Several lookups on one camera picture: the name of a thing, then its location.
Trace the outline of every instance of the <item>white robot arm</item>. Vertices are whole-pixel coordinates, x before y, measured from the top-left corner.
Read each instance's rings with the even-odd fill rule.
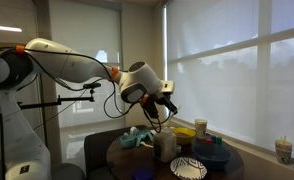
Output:
[[[50,179],[50,154],[15,100],[15,92],[32,82],[38,73],[76,83],[102,77],[119,85],[126,103],[137,103],[148,95],[177,113],[168,99],[174,89],[173,82],[160,80],[146,63],[135,63],[128,72],[122,72],[40,38],[32,40],[25,48],[0,48],[0,122],[3,124],[0,123],[3,129],[0,158],[5,157],[6,179]]]

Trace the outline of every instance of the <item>round table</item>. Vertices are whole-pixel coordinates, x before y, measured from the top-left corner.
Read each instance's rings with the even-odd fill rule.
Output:
[[[232,158],[222,171],[208,170],[204,179],[244,179],[244,163],[238,152],[227,143],[223,142],[231,153]],[[191,145],[182,146],[181,153],[177,157],[192,157],[195,158],[191,149]],[[107,151],[107,162],[112,164],[111,173],[120,180],[132,179],[132,173],[138,168],[148,168],[154,173],[154,179],[175,180],[179,179],[171,170],[170,162],[163,163],[153,157],[153,149],[141,145],[124,149],[120,145],[120,140],[117,138],[112,142]]]

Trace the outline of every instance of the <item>yellow bowl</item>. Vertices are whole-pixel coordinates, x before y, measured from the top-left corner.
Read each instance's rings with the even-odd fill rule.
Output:
[[[196,134],[194,130],[184,127],[174,128],[173,133],[176,135],[177,144],[179,145],[190,144]]]

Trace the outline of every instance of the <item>cup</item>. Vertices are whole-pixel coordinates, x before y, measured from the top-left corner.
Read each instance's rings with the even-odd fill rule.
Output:
[[[206,139],[207,120],[196,119],[195,120],[196,138]]]
[[[286,140],[276,140],[276,158],[281,164],[289,164],[291,160],[292,143]]]
[[[123,148],[132,148],[135,145],[135,136],[124,134],[120,137],[120,144]]]

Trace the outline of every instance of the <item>bowl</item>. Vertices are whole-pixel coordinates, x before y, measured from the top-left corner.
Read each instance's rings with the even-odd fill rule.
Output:
[[[194,130],[184,127],[174,128],[173,133],[176,135],[177,144],[179,145],[190,144],[196,134]]]
[[[120,144],[123,148],[131,148],[135,145],[135,136],[133,135],[122,135],[120,137]]]
[[[231,153],[222,145],[193,142],[192,151],[198,161],[210,170],[223,170]]]

